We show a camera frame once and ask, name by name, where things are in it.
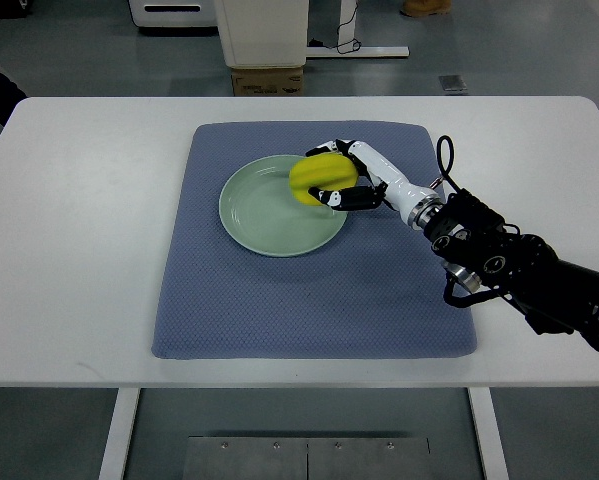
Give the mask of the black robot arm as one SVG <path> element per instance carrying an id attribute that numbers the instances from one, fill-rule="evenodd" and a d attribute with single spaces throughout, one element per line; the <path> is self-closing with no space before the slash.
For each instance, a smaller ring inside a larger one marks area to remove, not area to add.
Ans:
<path id="1" fill-rule="evenodd" d="M 455 188 L 424 235 L 447 266 L 479 279 L 476 292 L 459 297 L 459 276 L 447 272 L 447 304 L 467 308 L 500 297 L 537 334 L 578 332 L 599 351 L 599 272 L 560 259 L 544 239 L 521 233 L 466 189 Z"/>

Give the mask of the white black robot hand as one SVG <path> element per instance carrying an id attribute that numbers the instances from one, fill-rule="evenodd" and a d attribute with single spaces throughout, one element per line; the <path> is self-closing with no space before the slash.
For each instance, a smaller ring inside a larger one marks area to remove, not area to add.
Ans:
<path id="1" fill-rule="evenodd" d="M 381 153 L 362 141 L 336 139 L 309 150 L 308 158 L 335 152 L 348 158 L 368 186 L 340 190 L 311 186 L 308 193 L 335 211 L 370 210 L 387 205 L 413 230 L 423 230 L 441 209 L 440 196 L 430 187 L 414 185 Z"/>

